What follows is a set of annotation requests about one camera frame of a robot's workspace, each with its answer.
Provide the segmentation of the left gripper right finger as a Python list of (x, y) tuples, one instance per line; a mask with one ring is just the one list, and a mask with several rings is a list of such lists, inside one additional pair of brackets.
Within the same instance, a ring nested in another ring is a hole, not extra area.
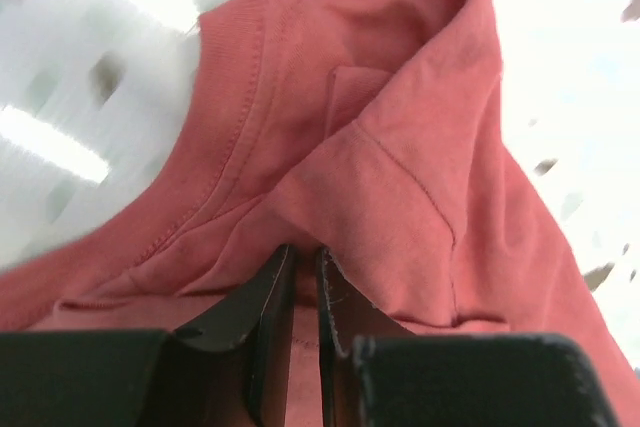
[(344, 276), (328, 248), (316, 254), (322, 418), (325, 426), (365, 426), (361, 400), (360, 337), (403, 338), (413, 333), (394, 321)]

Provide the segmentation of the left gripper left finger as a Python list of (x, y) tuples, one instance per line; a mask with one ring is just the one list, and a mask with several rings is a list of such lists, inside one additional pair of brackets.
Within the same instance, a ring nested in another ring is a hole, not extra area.
[(254, 277), (174, 331), (194, 356), (181, 391), (185, 426), (282, 426), (293, 327), (295, 249), (279, 246)]

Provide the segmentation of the salmon pink t shirt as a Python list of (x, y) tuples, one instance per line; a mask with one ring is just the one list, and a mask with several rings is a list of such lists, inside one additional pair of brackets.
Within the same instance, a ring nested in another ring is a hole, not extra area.
[(572, 338), (638, 424), (638, 379), (502, 141), (492, 0), (229, 0), (200, 33), (158, 178), (4, 274), (3, 330), (172, 329), (279, 245), (325, 246), (415, 333)]

